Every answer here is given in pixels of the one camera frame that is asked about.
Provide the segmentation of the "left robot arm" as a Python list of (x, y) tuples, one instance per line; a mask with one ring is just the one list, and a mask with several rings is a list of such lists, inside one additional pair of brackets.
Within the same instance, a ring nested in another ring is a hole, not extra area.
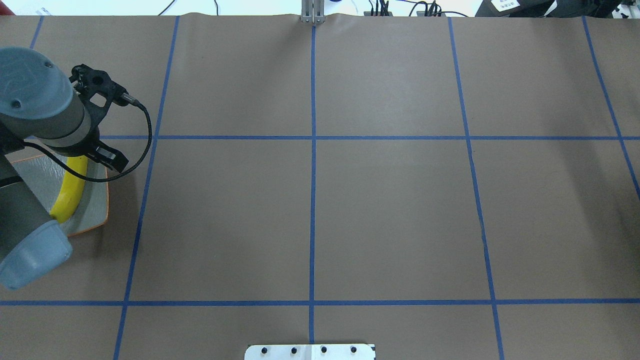
[(111, 105), (145, 107), (102, 70), (67, 76), (26, 47), (1, 48), (1, 284), (18, 290), (71, 257), (69, 236), (106, 221), (107, 184), (130, 165), (102, 142)]

